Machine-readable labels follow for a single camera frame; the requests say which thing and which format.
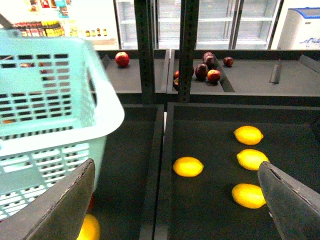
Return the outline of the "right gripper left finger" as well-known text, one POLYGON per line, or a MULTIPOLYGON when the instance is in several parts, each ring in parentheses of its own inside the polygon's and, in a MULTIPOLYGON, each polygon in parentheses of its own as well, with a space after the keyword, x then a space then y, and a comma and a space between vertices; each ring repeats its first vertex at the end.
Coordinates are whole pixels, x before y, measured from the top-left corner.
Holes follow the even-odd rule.
POLYGON ((89 158, 19 212, 0 224, 2 240, 75 240, 94 191, 89 158))

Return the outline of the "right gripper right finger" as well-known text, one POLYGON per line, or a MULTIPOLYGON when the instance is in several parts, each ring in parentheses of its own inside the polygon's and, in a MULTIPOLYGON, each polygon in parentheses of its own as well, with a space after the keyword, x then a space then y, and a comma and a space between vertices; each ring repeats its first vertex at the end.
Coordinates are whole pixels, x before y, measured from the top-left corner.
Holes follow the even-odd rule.
POLYGON ((281 239, 318 240, 320 194, 267 161, 257 175, 281 239))

